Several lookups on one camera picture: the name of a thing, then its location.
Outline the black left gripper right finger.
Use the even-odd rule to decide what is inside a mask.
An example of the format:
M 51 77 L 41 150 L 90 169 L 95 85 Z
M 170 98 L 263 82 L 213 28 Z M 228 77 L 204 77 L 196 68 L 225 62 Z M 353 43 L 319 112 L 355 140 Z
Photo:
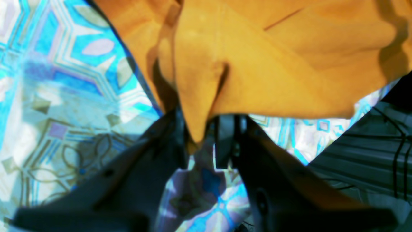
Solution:
M 371 232 L 392 229 L 392 210 L 359 203 L 277 146 L 247 115 L 214 119 L 216 165 L 231 161 L 245 185 L 256 232 Z

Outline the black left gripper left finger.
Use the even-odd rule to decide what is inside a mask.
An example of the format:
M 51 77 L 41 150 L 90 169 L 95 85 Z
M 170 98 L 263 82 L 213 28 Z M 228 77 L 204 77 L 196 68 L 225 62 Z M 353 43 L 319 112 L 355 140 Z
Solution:
M 176 108 L 66 196 L 20 208 L 14 232 L 153 232 L 165 186 L 188 166 L 183 113 Z

